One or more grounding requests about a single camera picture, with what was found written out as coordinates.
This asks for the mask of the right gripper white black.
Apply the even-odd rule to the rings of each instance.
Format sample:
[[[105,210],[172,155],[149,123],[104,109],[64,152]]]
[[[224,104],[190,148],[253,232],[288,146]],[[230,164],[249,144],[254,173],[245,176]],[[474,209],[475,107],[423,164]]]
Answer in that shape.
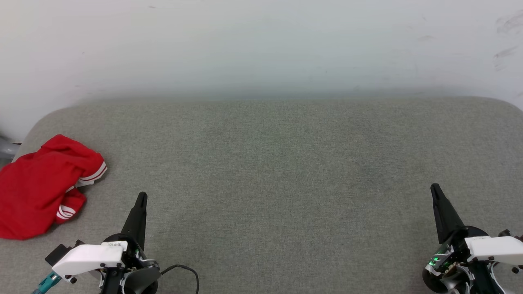
[[[437,183],[430,186],[439,249],[429,259],[426,270],[431,274],[447,274],[458,266],[504,263],[522,268],[521,238],[491,237],[481,229],[465,226],[453,205]]]

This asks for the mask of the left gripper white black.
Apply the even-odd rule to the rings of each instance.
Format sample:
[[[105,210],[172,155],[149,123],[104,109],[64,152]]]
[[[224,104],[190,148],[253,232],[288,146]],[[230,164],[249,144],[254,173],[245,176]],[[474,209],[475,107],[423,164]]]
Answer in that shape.
[[[147,202],[147,193],[140,192],[121,233],[99,245],[80,240],[73,247],[60,244],[52,252],[53,272],[69,283],[88,272],[99,280],[102,294],[155,294],[161,277],[159,264],[143,251]]]

